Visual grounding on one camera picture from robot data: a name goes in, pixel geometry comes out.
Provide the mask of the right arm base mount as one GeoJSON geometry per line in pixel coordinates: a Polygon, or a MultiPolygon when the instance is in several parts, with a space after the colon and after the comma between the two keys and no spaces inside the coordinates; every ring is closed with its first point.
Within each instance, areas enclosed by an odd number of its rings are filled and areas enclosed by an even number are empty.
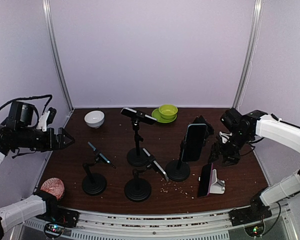
{"type": "Polygon", "coordinates": [[[262,221],[272,216],[272,212],[268,207],[256,210],[251,206],[232,209],[228,214],[233,227],[262,221]]]}

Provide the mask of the large black smartphone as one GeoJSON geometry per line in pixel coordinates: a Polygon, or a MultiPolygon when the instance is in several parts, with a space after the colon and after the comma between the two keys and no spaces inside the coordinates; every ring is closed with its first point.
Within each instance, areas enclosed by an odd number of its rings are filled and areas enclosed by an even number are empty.
{"type": "Polygon", "coordinates": [[[205,138],[208,138],[209,136],[212,136],[215,134],[215,130],[214,130],[213,126],[202,115],[197,116],[192,123],[193,124],[205,124],[207,126],[205,138]]]}

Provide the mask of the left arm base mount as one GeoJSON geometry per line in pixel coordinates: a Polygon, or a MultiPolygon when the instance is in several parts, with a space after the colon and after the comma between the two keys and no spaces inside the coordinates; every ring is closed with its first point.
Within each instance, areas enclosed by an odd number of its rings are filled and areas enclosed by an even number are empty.
{"type": "Polygon", "coordinates": [[[79,212],[62,207],[48,208],[45,213],[37,215],[36,218],[58,224],[66,228],[75,228],[79,219],[79,212]]]}

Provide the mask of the pink cased smartphone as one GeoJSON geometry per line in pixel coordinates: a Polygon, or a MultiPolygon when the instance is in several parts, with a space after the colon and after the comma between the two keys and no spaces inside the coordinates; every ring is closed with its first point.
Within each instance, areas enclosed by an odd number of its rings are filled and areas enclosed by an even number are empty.
{"type": "Polygon", "coordinates": [[[204,165],[201,169],[201,175],[199,180],[199,187],[197,192],[197,197],[205,197],[210,192],[211,178],[212,178],[213,164],[208,163],[204,165]]]}

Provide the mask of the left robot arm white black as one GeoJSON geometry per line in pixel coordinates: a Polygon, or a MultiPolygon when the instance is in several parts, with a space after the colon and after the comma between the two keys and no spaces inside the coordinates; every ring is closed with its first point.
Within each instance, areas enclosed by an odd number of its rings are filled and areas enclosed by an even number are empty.
{"type": "MultiPolygon", "coordinates": [[[[21,148],[32,152],[49,152],[63,150],[75,143],[75,138],[64,128],[60,127],[55,132],[48,126],[56,114],[54,108],[37,115],[38,110],[33,104],[17,100],[9,104],[8,116],[0,123],[0,165],[9,152],[20,156],[21,148]],[[35,125],[32,125],[33,115],[37,115],[35,125]]],[[[62,211],[57,202],[55,193],[39,190],[24,200],[1,207],[0,240],[10,229],[32,217],[44,215],[51,222],[59,221],[62,211]]]]}

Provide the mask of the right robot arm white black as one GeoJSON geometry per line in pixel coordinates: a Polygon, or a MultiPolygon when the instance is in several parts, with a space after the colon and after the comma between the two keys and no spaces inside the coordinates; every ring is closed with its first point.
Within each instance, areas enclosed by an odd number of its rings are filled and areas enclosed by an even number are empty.
{"type": "MultiPolygon", "coordinates": [[[[276,115],[261,110],[241,114],[235,108],[227,109],[220,121],[228,132],[220,132],[212,145],[209,163],[222,158],[224,166],[239,163],[244,156],[241,149],[245,145],[253,145],[263,139],[272,141],[295,151],[300,155],[300,126],[286,122],[276,115]]],[[[233,225],[245,222],[260,221],[272,215],[271,205],[291,198],[300,193],[300,165],[294,172],[280,182],[259,191],[250,200],[250,205],[233,209],[229,212],[233,225]]]]}

